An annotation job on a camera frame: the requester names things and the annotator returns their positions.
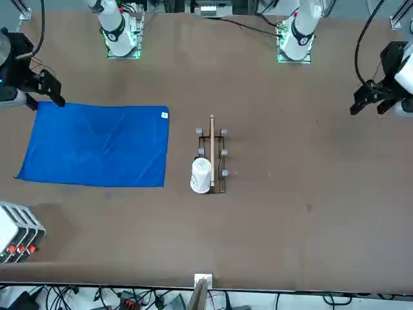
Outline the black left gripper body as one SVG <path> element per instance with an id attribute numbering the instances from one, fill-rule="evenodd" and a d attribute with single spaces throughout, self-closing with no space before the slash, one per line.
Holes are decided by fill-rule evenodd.
<path id="1" fill-rule="evenodd" d="M 407 43 L 407 41 L 391 41 L 380 53 L 384 73 L 380 85 L 383 91 L 391 93 L 405 92 L 403 87 L 395 80 L 395 75 L 401 66 Z"/>

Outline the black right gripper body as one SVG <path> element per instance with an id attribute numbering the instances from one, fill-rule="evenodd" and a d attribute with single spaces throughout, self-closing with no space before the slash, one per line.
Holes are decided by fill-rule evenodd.
<path id="1" fill-rule="evenodd" d="M 1 94 L 23 92 L 41 93 L 40 75 L 30 69 L 31 58 L 18 59 L 31 53 L 32 42 L 20 32 L 1 31 Z"/>

